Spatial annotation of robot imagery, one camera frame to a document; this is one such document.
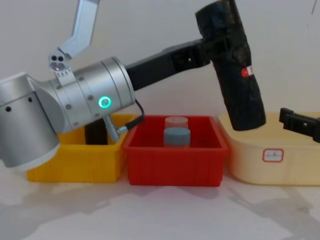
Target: metal bracket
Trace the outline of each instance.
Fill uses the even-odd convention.
[[[114,143],[117,142],[119,140],[120,136],[118,134],[117,128],[115,127],[115,124],[113,123],[111,117],[109,115],[105,116],[103,118],[103,120],[104,120],[106,130],[107,130],[111,140]]]
[[[72,84],[76,82],[76,77],[74,73],[71,71],[70,67],[66,70],[62,71],[56,71],[55,76],[58,78],[60,86],[58,88],[61,88],[63,86],[66,86],[68,84]]]
[[[94,33],[100,0],[79,0],[72,37],[49,55],[49,67],[53,71],[69,68],[69,61],[90,46]]]

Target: red sticker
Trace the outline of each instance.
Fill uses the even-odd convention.
[[[242,68],[242,70],[241,70],[241,75],[244,78],[247,78],[253,74],[254,74],[254,68],[252,66]]]

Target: black robot arm segment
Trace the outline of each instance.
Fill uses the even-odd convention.
[[[208,65],[210,61],[202,47],[202,40],[187,42],[126,66],[133,89],[137,91],[180,72]]]
[[[199,39],[166,48],[125,68],[137,91],[183,71],[204,67],[244,41],[242,31],[233,31],[214,41]]]

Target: red plastic bin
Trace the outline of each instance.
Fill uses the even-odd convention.
[[[184,116],[190,147],[164,147],[165,119],[146,116],[124,142],[131,185],[218,187],[229,150],[210,116]]]

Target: black tape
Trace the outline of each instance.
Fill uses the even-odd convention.
[[[224,54],[210,60],[233,129],[246,131],[264,125],[266,114],[256,77],[244,74],[252,65],[252,59],[235,1],[216,1],[198,11],[196,19],[205,42],[226,41],[220,49]]]

